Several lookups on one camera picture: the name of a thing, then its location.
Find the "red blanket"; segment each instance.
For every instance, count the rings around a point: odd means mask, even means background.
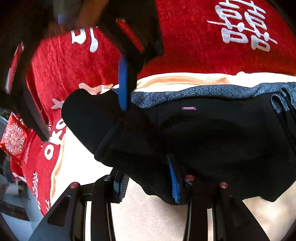
[[[156,6],[165,55],[139,78],[170,72],[296,74],[296,39],[264,0],[156,0]],[[43,214],[65,133],[62,101],[79,87],[96,94],[117,84],[119,55],[100,29],[88,28],[42,41],[32,59],[27,83],[52,138],[42,143],[33,134],[22,169]]]

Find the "cream blanket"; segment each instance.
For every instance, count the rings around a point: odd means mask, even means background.
[[[170,73],[143,78],[135,91],[179,91],[198,85],[234,84],[253,87],[259,83],[295,82],[296,77],[271,73],[225,74]],[[110,173],[111,168],[97,162],[93,155],[67,129],[61,147],[63,155],[52,173],[51,205],[73,181],[81,185],[93,183]],[[296,183],[275,202],[260,197],[244,200],[271,241],[280,241],[296,219]],[[90,204],[87,207],[86,240],[90,241]],[[130,180],[121,204],[112,204],[112,215],[118,241],[179,241],[183,238],[186,206],[171,206],[156,196],[148,196]],[[213,240],[211,210],[208,210],[208,240]]]

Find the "red bolt head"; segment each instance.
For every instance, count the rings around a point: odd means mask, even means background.
[[[70,188],[76,188],[78,187],[78,182],[73,182],[70,184]]]
[[[186,179],[187,181],[192,182],[192,181],[194,181],[195,176],[193,176],[193,175],[187,175],[187,176],[185,177],[185,179]]]
[[[228,188],[228,184],[225,183],[225,182],[221,182],[220,183],[220,187],[222,187],[222,188]]]

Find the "black fabric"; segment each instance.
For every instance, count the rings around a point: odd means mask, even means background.
[[[130,176],[148,195],[174,204],[162,145],[141,108],[131,104],[131,109],[123,112],[113,91],[90,95],[79,89],[65,100],[62,117],[96,160]],[[104,143],[110,146],[102,151]]]
[[[275,201],[296,179],[296,128],[290,111],[276,114],[271,96],[190,98],[143,111],[157,113],[150,121],[163,135],[167,152],[194,175],[227,182],[242,199]],[[286,118],[279,121],[281,115]]]
[[[132,104],[124,114],[116,93],[91,96],[78,90],[65,101],[62,117],[92,153],[122,118],[122,131],[95,158],[167,203],[174,204],[166,153],[173,153],[193,175],[227,182],[241,199],[261,196],[275,201],[296,179],[296,127],[294,109],[285,111],[282,106],[280,113],[275,112],[274,95],[194,97],[145,109]],[[74,118],[78,112],[80,119]]]

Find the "red packaging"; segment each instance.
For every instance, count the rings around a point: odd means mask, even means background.
[[[29,132],[30,130],[11,113],[0,142],[0,148],[13,157],[19,165],[22,162]]]

